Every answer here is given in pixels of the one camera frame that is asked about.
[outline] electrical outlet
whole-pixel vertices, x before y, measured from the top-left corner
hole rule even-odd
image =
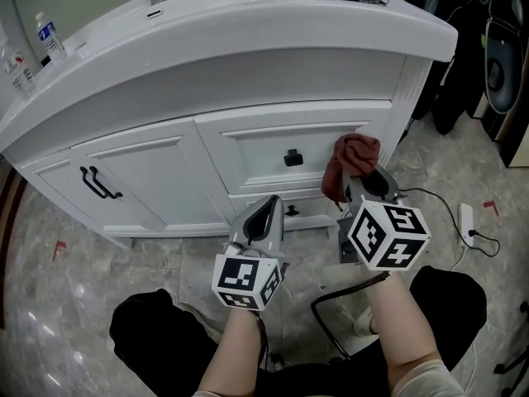
[[[472,206],[466,203],[460,204],[460,225],[459,229],[461,236],[465,239],[469,246],[474,246],[474,237],[469,235],[469,231],[474,229],[474,211]],[[465,246],[460,238],[460,245]]]

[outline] person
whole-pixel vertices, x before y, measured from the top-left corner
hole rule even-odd
[[[261,370],[252,312],[231,309],[217,346],[199,315],[174,306],[162,289],[118,306],[110,335],[114,352],[159,397],[465,395],[449,371],[486,322],[483,289],[468,275],[425,266],[410,290],[393,273],[365,293],[369,310],[355,330],[379,339],[329,365]]]

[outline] red tape mark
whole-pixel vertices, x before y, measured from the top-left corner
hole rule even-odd
[[[499,217],[498,208],[496,207],[496,203],[494,200],[490,200],[489,202],[483,203],[484,208],[494,208],[494,212],[496,213],[496,216]]]
[[[57,241],[55,243],[55,251],[53,252],[53,259],[52,261],[55,261],[55,258],[57,257],[57,253],[59,252],[60,248],[66,249],[66,243],[65,242],[59,242]]]

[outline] white marker cube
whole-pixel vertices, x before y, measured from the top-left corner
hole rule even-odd
[[[408,270],[431,240],[418,208],[367,200],[348,237],[371,270]]]
[[[217,255],[212,290],[225,306],[262,311],[281,281],[278,259]]]

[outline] brown towel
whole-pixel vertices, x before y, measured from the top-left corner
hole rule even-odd
[[[327,164],[322,192],[333,202],[347,203],[341,178],[346,170],[351,178],[369,176],[379,163],[380,141],[370,136],[346,134],[334,145],[334,155]]]

